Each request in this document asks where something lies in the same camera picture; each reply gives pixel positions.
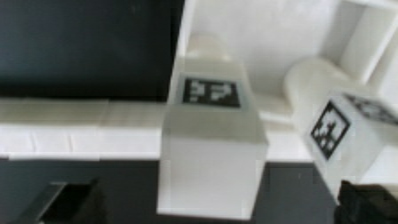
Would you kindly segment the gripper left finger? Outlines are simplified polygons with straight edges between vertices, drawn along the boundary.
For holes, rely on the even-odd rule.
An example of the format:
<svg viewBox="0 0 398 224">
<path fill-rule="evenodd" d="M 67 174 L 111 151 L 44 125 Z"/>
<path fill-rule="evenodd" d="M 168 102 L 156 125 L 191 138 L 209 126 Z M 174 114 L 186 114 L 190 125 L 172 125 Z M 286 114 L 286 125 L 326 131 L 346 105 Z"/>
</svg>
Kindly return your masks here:
<svg viewBox="0 0 398 224">
<path fill-rule="evenodd" d="M 108 224 L 99 179 L 51 182 L 10 224 Z"/>
</svg>

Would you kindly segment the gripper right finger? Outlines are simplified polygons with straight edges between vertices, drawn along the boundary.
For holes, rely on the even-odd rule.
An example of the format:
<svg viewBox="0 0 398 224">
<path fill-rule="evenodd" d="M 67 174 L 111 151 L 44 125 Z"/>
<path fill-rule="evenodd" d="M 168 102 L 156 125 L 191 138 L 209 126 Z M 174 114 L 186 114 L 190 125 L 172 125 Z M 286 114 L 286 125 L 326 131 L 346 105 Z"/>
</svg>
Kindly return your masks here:
<svg viewBox="0 0 398 224">
<path fill-rule="evenodd" d="M 334 224 L 398 224 L 398 185 L 341 181 Z"/>
</svg>

